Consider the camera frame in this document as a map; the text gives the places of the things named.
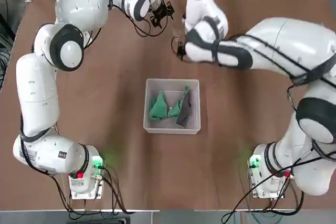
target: green light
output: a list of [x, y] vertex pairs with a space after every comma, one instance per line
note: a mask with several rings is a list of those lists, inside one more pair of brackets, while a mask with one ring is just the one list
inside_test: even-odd
[[92, 165], [94, 168], [98, 168], [103, 166], [103, 159], [100, 156], [93, 156], [92, 157]]

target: red button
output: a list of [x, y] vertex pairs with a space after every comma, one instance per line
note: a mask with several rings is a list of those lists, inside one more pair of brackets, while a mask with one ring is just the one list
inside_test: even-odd
[[290, 172], [284, 172], [284, 176], [288, 178], [290, 176]]

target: transparent container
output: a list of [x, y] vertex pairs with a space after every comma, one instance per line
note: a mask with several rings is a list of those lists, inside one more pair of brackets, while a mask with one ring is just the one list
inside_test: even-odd
[[[172, 107], [182, 97], [185, 86], [189, 86], [191, 103], [191, 111], [185, 128], [177, 126], [172, 118], [160, 121], [150, 120], [150, 100], [157, 96], [159, 91], [164, 93], [167, 106]], [[196, 134], [201, 129], [199, 88], [198, 80], [147, 79], [143, 115], [144, 129], [153, 134]]]

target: green fabric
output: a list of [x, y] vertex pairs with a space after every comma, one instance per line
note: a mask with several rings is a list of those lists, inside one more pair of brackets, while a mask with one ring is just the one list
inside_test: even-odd
[[175, 121], [177, 120], [178, 115], [180, 114], [181, 109], [182, 109], [183, 100], [185, 96], [188, 94], [188, 92], [189, 92], [189, 86], [185, 86], [181, 99], [179, 99], [176, 102], [176, 104], [169, 109], [168, 115], [167, 115], [168, 118], [174, 118]]
[[151, 99], [150, 108], [149, 117], [151, 120], [159, 121], [167, 117], [167, 104], [162, 91], [159, 92], [157, 97]]

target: wooden table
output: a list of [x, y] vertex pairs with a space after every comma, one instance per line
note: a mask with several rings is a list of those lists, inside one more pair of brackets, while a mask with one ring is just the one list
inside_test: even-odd
[[[232, 209], [243, 195], [239, 161], [245, 163], [257, 144], [276, 141], [287, 129], [292, 113], [286, 99], [290, 82], [268, 71], [239, 72], [180, 62], [170, 41], [173, 30], [183, 30], [186, 0], [167, 1], [176, 12], [161, 36], [141, 38], [120, 11], [112, 10], [100, 36], [86, 50], [82, 67], [59, 73], [60, 134], [100, 151], [118, 171], [128, 209]], [[228, 17], [229, 35], [244, 33], [273, 16], [323, 23], [336, 30], [328, 0], [215, 1]], [[0, 93], [0, 210], [63, 208], [53, 181], [12, 154], [20, 114], [15, 63], [30, 52], [38, 27], [55, 20], [54, 4], [53, 0], [27, 4]], [[143, 129], [147, 78], [200, 81], [202, 125], [197, 135], [153, 135]], [[296, 91], [297, 98], [302, 94], [302, 89]], [[88, 202], [86, 207], [111, 209], [110, 195], [105, 187], [103, 200]], [[330, 209], [336, 207], [335, 201], [333, 177], [329, 192], [307, 196], [303, 207]], [[264, 205], [263, 200], [253, 203], [253, 207]], [[83, 201], [76, 201], [74, 207], [83, 208]], [[278, 207], [295, 207], [291, 193]]]

